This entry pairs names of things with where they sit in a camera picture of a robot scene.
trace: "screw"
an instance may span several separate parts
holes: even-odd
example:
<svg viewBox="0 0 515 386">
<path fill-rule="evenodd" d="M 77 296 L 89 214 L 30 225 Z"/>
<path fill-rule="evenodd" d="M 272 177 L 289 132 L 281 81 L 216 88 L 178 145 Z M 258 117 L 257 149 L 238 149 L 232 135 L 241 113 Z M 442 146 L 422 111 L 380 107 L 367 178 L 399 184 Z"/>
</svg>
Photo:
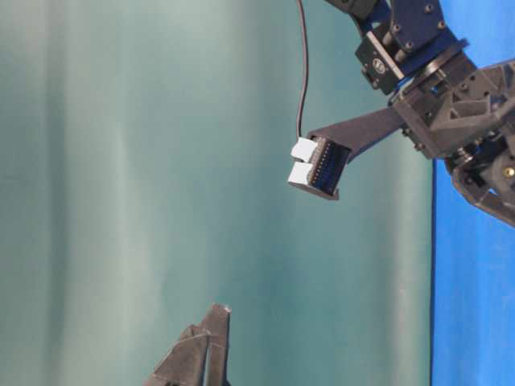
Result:
<svg viewBox="0 0 515 386">
<path fill-rule="evenodd" d="M 507 168 L 505 169 L 504 174 L 505 174 L 505 177 L 506 177 L 507 179 L 512 179 L 513 177 L 515 177 L 515 168 L 513 168 L 513 167 L 507 167 Z"/>
</svg>

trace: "green fabric backdrop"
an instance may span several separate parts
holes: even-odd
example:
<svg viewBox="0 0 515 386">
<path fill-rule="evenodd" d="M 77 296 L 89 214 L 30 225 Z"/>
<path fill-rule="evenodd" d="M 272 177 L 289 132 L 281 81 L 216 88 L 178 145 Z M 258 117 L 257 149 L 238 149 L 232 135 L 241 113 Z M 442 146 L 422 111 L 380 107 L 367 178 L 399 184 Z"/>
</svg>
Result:
<svg viewBox="0 0 515 386">
<path fill-rule="evenodd" d="M 235 386 L 429 384 L 431 163 L 286 184 L 293 0 L 0 0 L 0 384 L 141 384 L 212 302 Z M 306 4 L 306 129 L 382 107 Z"/>
</svg>

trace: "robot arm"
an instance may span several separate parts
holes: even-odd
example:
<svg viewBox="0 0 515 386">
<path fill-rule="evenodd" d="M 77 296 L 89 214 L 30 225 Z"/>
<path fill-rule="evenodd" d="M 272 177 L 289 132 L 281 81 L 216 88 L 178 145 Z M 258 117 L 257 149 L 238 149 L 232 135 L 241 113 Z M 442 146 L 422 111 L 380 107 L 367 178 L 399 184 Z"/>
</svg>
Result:
<svg viewBox="0 0 515 386">
<path fill-rule="evenodd" d="M 230 386 L 230 313 L 228 307 L 215 304 L 198 326 L 184 330 L 144 386 Z"/>
<path fill-rule="evenodd" d="M 515 227 L 515 61 L 478 69 L 438 0 L 326 1 L 354 20 L 362 73 L 389 107 L 300 138 L 289 182 L 337 199 L 344 166 L 402 129 L 417 151 L 445 160 L 469 203 Z"/>
</svg>

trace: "blue backdrop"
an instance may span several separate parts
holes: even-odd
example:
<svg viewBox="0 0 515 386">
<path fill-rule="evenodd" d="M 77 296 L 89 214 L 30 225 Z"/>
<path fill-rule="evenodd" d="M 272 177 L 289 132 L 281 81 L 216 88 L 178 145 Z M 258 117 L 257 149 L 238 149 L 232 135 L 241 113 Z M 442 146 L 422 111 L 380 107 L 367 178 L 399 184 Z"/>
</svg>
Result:
<svg viewBox="0 0 515 386">
<path fill-rule="evenodd" d="M 513 1 L 443 7 L 478 66 L 515 56 Z M 469 206 L 441 162 L 435 178 L 433 385 L 513 385 L 515 231 Z"/>
</svg>

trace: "connector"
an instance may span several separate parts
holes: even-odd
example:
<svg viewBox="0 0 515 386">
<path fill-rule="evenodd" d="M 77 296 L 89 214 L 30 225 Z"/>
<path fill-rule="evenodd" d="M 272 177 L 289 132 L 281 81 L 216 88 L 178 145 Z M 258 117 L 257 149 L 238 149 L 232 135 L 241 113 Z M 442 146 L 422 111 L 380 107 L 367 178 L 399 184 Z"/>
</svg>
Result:
<svg viewBox="0 0 515 386">
<path fill-rule="evenodd" d="M 326 138 L 299 138 L 291 151 L 297 160 L 288 183 L 325 199 L 337 200 L 340 181 L 351 150 Z"/>
</svg>

